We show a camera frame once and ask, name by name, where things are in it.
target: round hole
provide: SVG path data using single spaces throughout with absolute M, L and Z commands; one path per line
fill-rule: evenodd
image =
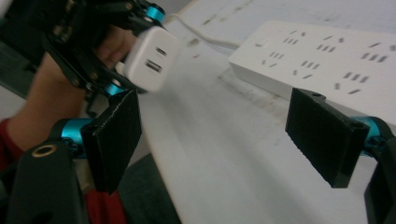
M 53 218 L 52 212 L 42 212 L 35 216 L 32 220 L 32 224 L 46 224 L 50 223 Z
M 36 148 L 32 152 L 32 156 L 36 157 L 36 158 L 46 157 L 46 156 L 52 154 L 54 151 L 56 151 L 55 145 L 46 145 L 46 146 Z

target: power strip outlet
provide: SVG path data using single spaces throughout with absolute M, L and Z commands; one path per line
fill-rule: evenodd
M 285 99 L 292 87 L 316 91 L 396 133 L 396 35 L 268 21 L 229 62 L 241 79 Z

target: white table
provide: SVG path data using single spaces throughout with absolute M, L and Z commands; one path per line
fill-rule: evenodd
M 393 0 L 200 0 L 181 15 L 243 42 L 268 20 L 396 33 Z M 183 223 L 366 223 L 363 192 L 376 162 L 360 158 L 348 189 L 331 189 L 291 142 L 289 102 L 237 79 L 230 49 L 178 21 L 184 45 L 163 90 L 140 97 L 144 133 Z

